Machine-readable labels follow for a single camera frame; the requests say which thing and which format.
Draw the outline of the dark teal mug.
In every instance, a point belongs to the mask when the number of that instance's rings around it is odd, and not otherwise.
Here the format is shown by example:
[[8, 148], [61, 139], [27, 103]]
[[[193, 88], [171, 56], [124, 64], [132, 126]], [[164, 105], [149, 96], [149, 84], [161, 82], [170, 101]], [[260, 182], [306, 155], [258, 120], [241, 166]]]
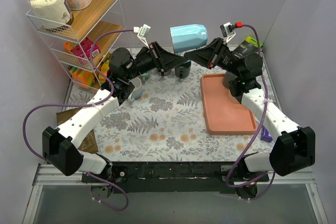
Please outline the dark teal mug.
[[236, 75], [234, 75], [234, 74], [232, 74], [232, 73], [230, 73], [230, 72], [227, 71], [225, 73], [224, 77], [223, 77], [223, 80], [222, 80], [223, 86], [229, 89], [229, 83], [231, 81], [233, 81], [234, 79], [236, 79], [236, 78], [237, 78]]

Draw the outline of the dark grey mug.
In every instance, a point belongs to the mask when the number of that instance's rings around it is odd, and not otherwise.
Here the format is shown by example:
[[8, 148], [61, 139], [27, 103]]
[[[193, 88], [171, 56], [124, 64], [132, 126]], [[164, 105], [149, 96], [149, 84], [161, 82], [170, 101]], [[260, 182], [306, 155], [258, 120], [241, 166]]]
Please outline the dark grey mug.
[[180, 79], [187, 78], [190, 75], [191, 64], [191, 61], [187, 60], [183, 64], [175, 67], [175, 75]]

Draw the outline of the light blue mug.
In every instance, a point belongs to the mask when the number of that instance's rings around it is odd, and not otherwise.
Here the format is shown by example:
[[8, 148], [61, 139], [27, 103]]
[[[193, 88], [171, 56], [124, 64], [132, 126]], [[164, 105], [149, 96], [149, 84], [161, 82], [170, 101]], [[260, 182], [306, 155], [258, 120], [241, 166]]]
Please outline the light blue mug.
[[174, 53], [205, 46], [208, 41], [207, 29], [204, 25], [191, 24], [170, 28]]

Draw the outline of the blue white gradient mug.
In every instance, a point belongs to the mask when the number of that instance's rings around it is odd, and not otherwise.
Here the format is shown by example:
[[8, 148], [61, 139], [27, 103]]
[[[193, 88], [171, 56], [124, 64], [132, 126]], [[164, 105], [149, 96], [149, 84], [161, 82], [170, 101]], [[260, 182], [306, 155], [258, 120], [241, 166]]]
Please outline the blue white gradient mug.
[[131, 94], [128, 97], [129, 101], [134, 101], [138, 98], [140, 98], [143, 94], [143, 87], [142, 87], [142, 81], [140, 78], [134, 78], [130, 80], [130, 82], [133, 84], [134, 89], [131, 92]]

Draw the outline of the green ceramic mug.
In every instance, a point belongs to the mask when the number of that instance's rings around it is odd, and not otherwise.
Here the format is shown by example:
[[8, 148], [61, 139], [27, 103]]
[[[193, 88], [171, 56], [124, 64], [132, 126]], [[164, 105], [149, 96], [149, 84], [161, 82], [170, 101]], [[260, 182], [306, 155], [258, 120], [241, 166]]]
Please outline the green ceramic mug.
[[151, 71], [145, 72], [143, 74], [140, 75], [140, 79], [145, 82], [151, 75]]

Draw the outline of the peach pink mug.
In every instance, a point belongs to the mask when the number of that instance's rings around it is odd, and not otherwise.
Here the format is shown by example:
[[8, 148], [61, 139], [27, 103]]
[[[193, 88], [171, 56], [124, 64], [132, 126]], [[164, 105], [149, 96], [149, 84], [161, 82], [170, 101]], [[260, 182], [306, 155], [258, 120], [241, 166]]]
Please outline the peach pink mug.
[[230, 100], [232, 103], [237, 103], [237, 104], [239, 103], [239, 104], [241, 104], [240, 96], [235, 97], [235, 96], [233, 96], [233, 95], [231, 94], [230, 91], [228, 92], [228, 98], [229, 98], [229, 100]]

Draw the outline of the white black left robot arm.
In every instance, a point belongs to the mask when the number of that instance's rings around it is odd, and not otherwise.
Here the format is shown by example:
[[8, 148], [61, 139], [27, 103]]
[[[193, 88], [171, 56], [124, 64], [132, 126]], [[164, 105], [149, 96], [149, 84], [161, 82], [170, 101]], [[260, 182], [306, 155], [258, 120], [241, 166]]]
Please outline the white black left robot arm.
[[135, 85], [131, 82], [153, 69], [169, 71], [186, 62], [183, 56], [170, 53], [157, 42], [143, 47], [135, 58], [126, 48], [113, 51], [108, 79], [94, 97], [66, 122], [57, 128], [43, 131], [43, 156], [64, 175], [77, 171], [91, 172], [100, 182], [111, 178], [108, 160], [98, 154], [80, 151], [78, 148], [88, 133], [110, 112], [124, 101], [132, 101]]

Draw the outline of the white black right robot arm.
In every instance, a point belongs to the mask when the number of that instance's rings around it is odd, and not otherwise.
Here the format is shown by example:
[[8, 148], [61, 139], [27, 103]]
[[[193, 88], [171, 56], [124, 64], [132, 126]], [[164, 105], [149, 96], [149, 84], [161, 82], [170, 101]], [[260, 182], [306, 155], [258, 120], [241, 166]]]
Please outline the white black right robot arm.
[[215, 38], [207, 46], [188, 49], [184, 57], [208, 69], [218, 66], [233, 74], [235, 78], [228, 83], [231, 95], [254, 114], [275, 142], [269, 153], [243, 157], [243, 164], [237, 168], [242, 180], [251, 180], [257, 172], [266, 171], [286, 176], [315, 163], [314, 130], [301, 127], [283, 114], [256, 80], [263, 73], [262, 56], [255, 52], [235, 56], [223, 39]]

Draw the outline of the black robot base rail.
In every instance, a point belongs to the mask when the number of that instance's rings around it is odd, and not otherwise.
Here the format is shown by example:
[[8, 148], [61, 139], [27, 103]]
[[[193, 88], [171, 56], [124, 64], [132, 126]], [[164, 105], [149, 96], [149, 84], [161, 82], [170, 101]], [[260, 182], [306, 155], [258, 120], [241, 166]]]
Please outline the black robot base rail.
[[233, 194], [225, 178], [233, 162], [115, 162], [99, 177], [127, 193], [219, 192]]

